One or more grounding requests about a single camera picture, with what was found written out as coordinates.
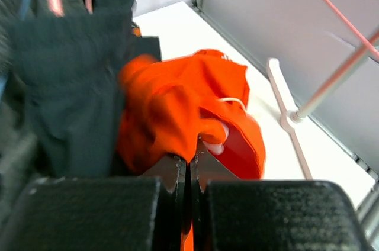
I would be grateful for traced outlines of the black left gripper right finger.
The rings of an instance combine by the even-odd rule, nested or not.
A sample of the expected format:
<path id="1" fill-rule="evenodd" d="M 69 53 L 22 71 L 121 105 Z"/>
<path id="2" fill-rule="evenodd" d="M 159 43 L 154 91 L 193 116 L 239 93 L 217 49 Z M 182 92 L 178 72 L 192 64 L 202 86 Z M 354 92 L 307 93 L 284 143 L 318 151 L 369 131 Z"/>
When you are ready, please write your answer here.
<path id="1" fill-rule="evenodd" d="M 191 161 L 195 250 L 370 250 L 354 207 L 328 181 L 244 181 L 205 147 Z"/>

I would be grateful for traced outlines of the blue wire hanger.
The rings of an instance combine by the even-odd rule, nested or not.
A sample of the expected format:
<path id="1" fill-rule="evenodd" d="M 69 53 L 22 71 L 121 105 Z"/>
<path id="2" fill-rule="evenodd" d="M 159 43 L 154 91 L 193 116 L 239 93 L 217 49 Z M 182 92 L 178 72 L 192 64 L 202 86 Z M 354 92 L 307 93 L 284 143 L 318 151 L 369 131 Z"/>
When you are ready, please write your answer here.
<path id="1" fill-rule="evenodd" d="M 16 19 L 23 20 L 30 12 L 32 0 L 1 0 L 1 93 L 5 90 L 11 68 L 8 26 Z"/>

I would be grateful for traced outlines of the grey knit shorts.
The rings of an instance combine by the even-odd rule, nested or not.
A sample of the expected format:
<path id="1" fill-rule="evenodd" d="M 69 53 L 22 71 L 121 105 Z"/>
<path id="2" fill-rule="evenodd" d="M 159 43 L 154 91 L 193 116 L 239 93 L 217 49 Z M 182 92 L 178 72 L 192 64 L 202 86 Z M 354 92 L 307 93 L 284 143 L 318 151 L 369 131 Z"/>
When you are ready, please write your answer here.
<path id="1" fill-rule="evenodd" d="M 36 16 L 38 10 L 37 0 L 32 0 L 30 4 L 30 12 L 24 18 L 33 18 Z M 8 26 L 8 41 L 10 43 L 10 58 L 11 58 L 11 68 L 8 72 L 8 79 L 5 85 L 5 90 L 1 93 L 1 137 L 8 137 L 14 134 L 15 131 L 23 123 L 24 118 L 24 95 L 25 95 L 25 85 L 21 81 L 20 77 L 15 72 L 14 67 L 14 54 L 13 45 L 10 36 L 10 30 L 12 27 L 16 26 L 23 20 L 16 19 L 10 23 Z"/>

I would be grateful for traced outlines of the orange black camo shorts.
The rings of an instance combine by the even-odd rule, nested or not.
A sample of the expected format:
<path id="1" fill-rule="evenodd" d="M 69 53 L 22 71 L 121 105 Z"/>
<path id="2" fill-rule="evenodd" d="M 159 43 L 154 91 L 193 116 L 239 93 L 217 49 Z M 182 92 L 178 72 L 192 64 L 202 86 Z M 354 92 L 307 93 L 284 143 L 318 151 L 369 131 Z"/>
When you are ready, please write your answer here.
<path id="1" fill-rule="evenodd" d="M 140 31 L 140 27 L 137 24 L 132 24 L 132 32 L 137 37 L 142 36 L 141 31 Z"/>

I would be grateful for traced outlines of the dark navy shorts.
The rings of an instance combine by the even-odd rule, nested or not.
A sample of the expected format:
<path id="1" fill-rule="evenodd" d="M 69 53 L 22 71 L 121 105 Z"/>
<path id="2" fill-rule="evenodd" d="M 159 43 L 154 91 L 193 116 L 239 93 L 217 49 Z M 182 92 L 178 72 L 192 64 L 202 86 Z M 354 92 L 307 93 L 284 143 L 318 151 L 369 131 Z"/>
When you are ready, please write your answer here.
<path id="1" fill-rule="evenodd" d="M 25 116 L 57 176 L 110 173 L 124 97 L 118 74 L 130 60 L 134 0 L 62 0 L 64 16 L 38 10 L 10 30 Z"/>

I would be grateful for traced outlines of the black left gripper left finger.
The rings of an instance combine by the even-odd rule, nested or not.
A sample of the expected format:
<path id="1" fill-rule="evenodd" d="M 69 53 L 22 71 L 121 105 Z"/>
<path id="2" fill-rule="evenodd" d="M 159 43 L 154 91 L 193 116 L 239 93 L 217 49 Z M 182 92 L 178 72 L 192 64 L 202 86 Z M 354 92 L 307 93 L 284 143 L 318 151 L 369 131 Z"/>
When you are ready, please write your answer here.
<path id="1" fill-rule="evenodd" d="M 143 54 L 160 58 L 157 37 L 133 38 L 125 65 Z M 26 119 L 25 95 L 23 109 L 18 142 L 1 150 L 2 250 L 180 249 L 186 166 L 179 156 L 131 172 L 116 151 L 120 118 L 107 176 L 57 176 Z"/>

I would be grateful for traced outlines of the pink hanger of orange shorts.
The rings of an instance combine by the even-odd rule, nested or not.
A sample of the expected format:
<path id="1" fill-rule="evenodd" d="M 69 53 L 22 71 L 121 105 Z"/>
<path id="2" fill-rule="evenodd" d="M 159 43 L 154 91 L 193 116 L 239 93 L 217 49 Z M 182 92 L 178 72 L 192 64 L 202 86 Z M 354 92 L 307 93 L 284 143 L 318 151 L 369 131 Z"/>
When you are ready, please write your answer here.
<path id="1" fill-rule="evenodd" d="M 369 42 L 361 32 L 356 29 L 353 24 L 343 15 L 343 13 L 338 10 L 338 8 L 330 1 L 323 0 L 328 7 L 343 21 L 343 23 L 355 34 L 358 40 L 364 45 L 364 47 L 371 53 L 372 56 L 378 58 L 378 50 Z"/>

